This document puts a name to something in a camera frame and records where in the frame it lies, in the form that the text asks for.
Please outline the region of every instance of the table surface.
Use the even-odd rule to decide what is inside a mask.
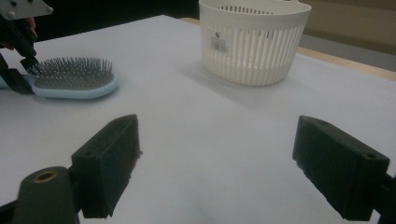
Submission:
[[[143,156],[114,217],[81,223],[348,223],[291,158],[300,115],[387,155],[396,173],[396,82],[297,54],[282,82],[236,85],[204,68],[199,26],[165,16],[35,49],[39,61],[108,59],[120,85],[88,101],[1,90],[0,204],[30,173],[69,167],[73,152],[128,114],[138,116]],[[22,71],[17,52],[0,51]]]

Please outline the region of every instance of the label on basket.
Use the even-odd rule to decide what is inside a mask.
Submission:
[[[210,40],[210,48],[215,49],[220,53],[229,53],[231,52],[231,46],[233,45],[233,38],[230,35],[213,31],[207,30]]]

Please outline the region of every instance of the hairbrush bristles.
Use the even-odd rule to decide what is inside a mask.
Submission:
[[[114,78],[112,64],[97,58],[57,58],[28,69],[41,89],[91,90],[105,86]]]

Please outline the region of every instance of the hairbrush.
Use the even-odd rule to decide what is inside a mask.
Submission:
[[[118,80],[112,63],[97,58],[56,58],[27,69],[24,78],[36,95],[49,98],[91,99],[114,91]],[[0,80],[0,88],[6,83]]]

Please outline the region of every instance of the plastic basket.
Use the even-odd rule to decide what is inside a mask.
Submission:
[[[199,5],[208,70],[249,86],[287,76],[311,6],[298,0],[200,0]]]

